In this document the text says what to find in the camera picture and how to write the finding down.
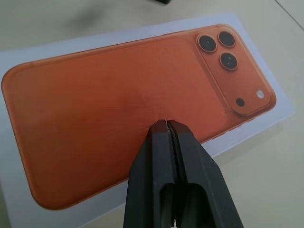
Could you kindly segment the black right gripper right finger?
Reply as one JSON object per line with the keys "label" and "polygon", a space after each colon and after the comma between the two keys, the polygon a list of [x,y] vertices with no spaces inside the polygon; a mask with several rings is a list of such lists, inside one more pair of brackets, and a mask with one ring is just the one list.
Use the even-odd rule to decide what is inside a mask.
{"label": "black right gripper right finger", "polygon": [[184,124],[168,121],[179,184],[177,228],[244,228],[219,166]]}

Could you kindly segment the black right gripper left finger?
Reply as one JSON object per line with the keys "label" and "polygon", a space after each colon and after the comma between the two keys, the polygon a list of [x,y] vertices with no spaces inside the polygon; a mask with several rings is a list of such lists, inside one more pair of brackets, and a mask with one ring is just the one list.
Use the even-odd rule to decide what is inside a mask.
{"label": "black right gripper left finger", "polygon": [[176,167],[167,123],[155,122],[134,159],[123,228],[172,228]]}

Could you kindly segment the white box lid phone print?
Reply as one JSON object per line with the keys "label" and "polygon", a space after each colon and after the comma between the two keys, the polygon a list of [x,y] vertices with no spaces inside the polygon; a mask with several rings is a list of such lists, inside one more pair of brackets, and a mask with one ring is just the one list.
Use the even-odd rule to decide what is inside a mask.
{"label": "white box lid phone print", "polygon": [[0,188],[12,228],[78,228],[123,205],[150,126],[211,156],[294,108],[234,14],[0,53]]}

